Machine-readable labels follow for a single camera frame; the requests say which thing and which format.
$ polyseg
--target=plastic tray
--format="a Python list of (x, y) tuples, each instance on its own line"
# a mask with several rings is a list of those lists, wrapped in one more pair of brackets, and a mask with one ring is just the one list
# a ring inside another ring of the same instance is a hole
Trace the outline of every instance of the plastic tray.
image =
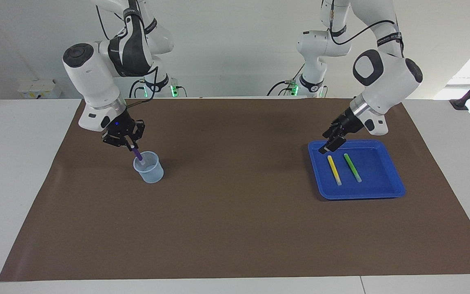
[[(320, 194), (330, 200), (397, 198), (405, 195), (405, 187), (391, 160), (386, 146), (377, 140), (350, 140), (333, 153), (319, 153), (326, 141), (309, 143), (309, 154)], [(349, 154), (362, 178), (359, 183), (347, 165)], [(328, 162), (332, 156), (341, 177), (336, 184)]]

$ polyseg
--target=translucent cup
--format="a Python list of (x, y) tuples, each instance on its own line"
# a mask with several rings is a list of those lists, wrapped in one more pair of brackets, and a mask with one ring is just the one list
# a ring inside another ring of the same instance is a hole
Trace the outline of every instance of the translucent cup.
[(142, 179), (149, 184), (159, 182), (164, 176), (159, 157), (151, 151), (141, 153), (144, 164), (138, 158), (134, 159), (134, 169), (139, 173)]

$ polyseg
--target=white wall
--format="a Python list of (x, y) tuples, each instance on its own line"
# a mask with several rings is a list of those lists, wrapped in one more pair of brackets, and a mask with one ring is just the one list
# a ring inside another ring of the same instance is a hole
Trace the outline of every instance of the white wall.
[[(174, 52), (162, 56), (168, 72), (190, 96), (265, 95), (279, 80), (292, 78), (304, 61), (295, 49), (304, 30), (323, 29), (321, 0), (151, 0), (159, 22), (175, 36)], [(412, 98), (432, 98), (470, 58), (470, 2), (395, 0), (406, 56), (425, 75)], [(103, 13), (112, 35), (121, 22)], [(349, 30), (364, 27), (351, 17)], [(80, 97), (64, 72), (66, 48), (104, 39), (89, 0), (0, 0), (0, 98), (18, 98), (20, 80), (53, 78), (66, 97)], [(349, 56), (327, 58), (330, 96), (362, 91), (352, 64), (375, 48), (367, 32)], [(119, 79), (127, 95), (134, 78)]]

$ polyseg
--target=brown mat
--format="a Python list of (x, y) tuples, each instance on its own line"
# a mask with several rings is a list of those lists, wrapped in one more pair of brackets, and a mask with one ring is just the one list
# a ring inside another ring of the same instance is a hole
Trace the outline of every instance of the brown mat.
[(375, 139), (407, 195), (320, 200), (307, 144), (348, 104), (133, 108), (147, 125), (141, 149), (166, 172), (155, 185), (133, 170), (132, 154), (78, 127), (80, 108), (0, 281), (470, 274), (470, 220), (401, 105)]

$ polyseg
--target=electrical outlet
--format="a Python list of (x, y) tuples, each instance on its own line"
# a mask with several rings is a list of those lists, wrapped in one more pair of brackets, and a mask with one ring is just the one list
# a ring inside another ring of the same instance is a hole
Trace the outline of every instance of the electrical outlet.
[(23, 99), (59, 99), (61, 90), (53, 80), (34, 80), (17, 90)]

